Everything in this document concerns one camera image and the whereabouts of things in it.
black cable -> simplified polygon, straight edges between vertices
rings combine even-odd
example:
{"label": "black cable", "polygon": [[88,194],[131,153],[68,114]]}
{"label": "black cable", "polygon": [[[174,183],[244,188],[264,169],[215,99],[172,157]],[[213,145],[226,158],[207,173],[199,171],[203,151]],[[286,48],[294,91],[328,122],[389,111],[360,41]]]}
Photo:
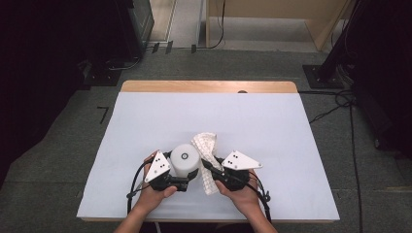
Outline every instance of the black cable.
{"label": "black cable", "polygon": [[136,193],[138,192],[138,190],[133,190],[134,185],[136,184],[137,177],[139,177],[140,171],[146,166],[146,164],[149,164],[149,163],[152,163],[152,162],[153,162],[153,159],[149,159],[149,160],[145,161],[142,165],[140,165],[139,169],[137,169],[137,172],[134,175],[133,182],[132,182],[131,188],[130,188],[130,192],[126,195],[126,197],[127,197],[127,214],[129,214],[130,211],[131,211],[131,201],[133,199],[133,196],[136,195]]}
{"label": "black cable", "polygon": [[265,191],[264,187],[263,187],[263,183],[261,182],[261,180],[258,178],[258,175],[256,175],[255,173],[249,172],[251,175],[253,175],[255,177],[254,180],[257,181],[257,186],[261,189],[261,192],[263,193],[263,197],[264,200],[266,200],[266,202],[270,201],[270,196],[269,196],[269,191]]}
{"label": "black cable", "polygon": [[224,35],[224,7],[225,7],[225,5],[226,5],[226,0],[223,1],[223,9],[222,9],[222,34],[221,34],[221,38],[219,39],[219,41],[218,41],[217,44],[215,44],[213,47],[208,48],[208,49],[210,49],[210,50],[216,48],[216,47],[221,43],[221,41],[222,41],[222,39],[223,39],[223,35]]}
{"label": "black cable", "polygon": [[266,219],[269,222],[272,222],[272,217],[270,216],[270,208],[269,208],[269,205],[267,205],[267,202],[264,199],[263,195],[261,195],[261,193],[257,189],[255,189],[253,186],[251,186],[249,183],[246,183],[246,186],[248,188],[250,188],[251,190],[253,190],[257,194],[258,199],[260,200],[261,204],[263,205],[264,213],[266,215]]}
{"label": "black cable", "polygon": [[[342,90],[342,91],[339,91],[339,92],[309,90],[309,91],[298,91],[298,93],[301,93],[301,94],[323,94],[323,95],[334,95],[335,96],[335,103],[336,103],[337,106],[334,107],[333,109],[325,112],[325,113],[322,113],[322,114],[319,114],[319,115],[315,116],[312,120],[309,121],[309,123],[313,123],[313,122],[315,122],[315,121],[331,114],[332,112],[334,112],[334,111],[336,111],[336,110],[338,110],[342,107],[344,107],[344,108],[349,107],[351,105],[351,103],[353,102],[352,99],[349,99],[346,96],[346,95],[353,95],[351,90]],[[346,100],[346,102],[341,104],[338,101],[338,97],[344,98]]]}
{"label": "black cable", "polygon": [[354,119],[353,119],[353,114],[352,114],[352,104],[349,106],[349,114],[351,118],[352,156],[354,158],[355,178],[357,180],[357,190],[358,190],[358,207],[360,210],[360,233],[362,233],[363,232],[363,219],[362,219],[362,207],[361,207],[361,184],[360,184],[360,177],[358,174],[357,157],[355,153],[355,130],[354,130]]}

gray carpet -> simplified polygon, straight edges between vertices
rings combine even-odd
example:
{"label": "gray carpet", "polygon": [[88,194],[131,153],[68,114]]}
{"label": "gray carpet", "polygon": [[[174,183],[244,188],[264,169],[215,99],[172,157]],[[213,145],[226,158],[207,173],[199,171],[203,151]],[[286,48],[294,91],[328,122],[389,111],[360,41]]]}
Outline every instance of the gray carpet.
{"label": "gray carpet", "polygon": [[[76,218],[76,213],[122,82],[292,81],[299,90],[309,90],[301,65],[322,64],[326,56],[321,52],[148,51],[141,63],[122,72],[118,86],[77,91],[46,138],[12,164],[0,192],[0,232],[112,232],[118,226],[117,222],[84,222]],[[302,94],[301,97],[309,119],[336,106],[333,96]],[[104,110],[97,107],[110,107],[102,123]],[[362,110],[354,107],[353,116],[363,232],[410,233],[412,191],[388,187],[411,185],[412,163],[408,159],[395,159],[395,151],[376,150]],[[275,226],[281,233],[359,232],[349,109],[341,108],[313,122],[311,127],[341,220]]]}

black tape mark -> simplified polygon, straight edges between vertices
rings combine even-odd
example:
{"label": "black tape mark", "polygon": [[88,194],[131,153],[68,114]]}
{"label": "black tape mark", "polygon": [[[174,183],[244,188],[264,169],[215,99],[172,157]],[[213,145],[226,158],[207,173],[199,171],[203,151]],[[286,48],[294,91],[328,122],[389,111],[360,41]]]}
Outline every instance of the black tape mark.
{"label": "black tape mark", "polygon": [[197,50],[196,45],[191,45],[191,53],[195,53]]}
{"label": "black tape mark", "polygon": [[173,41],[167,43],[166,54],[169,54],[172,51]]}
{"label": "black tape mark", "polygon": [[152,50],[152,53],[157,52],[159,46],[160,46],[160,43],[156,43],[156,44],[154,45],[154,49]]}
{"label": "black tape mark", "polygon": [[109,107],[100,107],[100,106],[97,106],[97,109],[104,109],[104,110],[105,110],[105,111],[104,111],[104,114],[103,114],[103,117],[102,117],[102,119],[100,120],[100,124],[102,124],[104,118],[106,118],[107,112],[109,111]]}

white sheet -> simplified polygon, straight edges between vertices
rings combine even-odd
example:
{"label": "white sheet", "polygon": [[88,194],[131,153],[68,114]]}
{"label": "white sheet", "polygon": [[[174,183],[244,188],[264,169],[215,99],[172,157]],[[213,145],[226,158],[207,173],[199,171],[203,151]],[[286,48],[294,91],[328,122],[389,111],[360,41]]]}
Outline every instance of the white sheet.
{"label": "white sheet", "polygon": [[[218,156],[239,150],[263,164],[257,174],[270,191],[274,220],[339,219],[296,93],[121,92],[77,217],[124,218],[125,196],[143,159],[154,150],[170,151],[189,143],[200,132],[218,135]],[[207,196],[199,178],[189,183],[187,192],[164,200],[148,217],[154,218],[244,219],[228,198],[219,193]]]}

wooden table edge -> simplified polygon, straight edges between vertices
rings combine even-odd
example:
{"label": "wooden table edge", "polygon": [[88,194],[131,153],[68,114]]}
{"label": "wooden table edge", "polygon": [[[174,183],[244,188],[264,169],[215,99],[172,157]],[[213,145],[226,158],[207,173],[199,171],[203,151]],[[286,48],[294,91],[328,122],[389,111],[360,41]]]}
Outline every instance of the wooden table edge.
{"label": "wooden table edge", "polygon": [[125,81],[120,92],[297,93],[290,81]]}

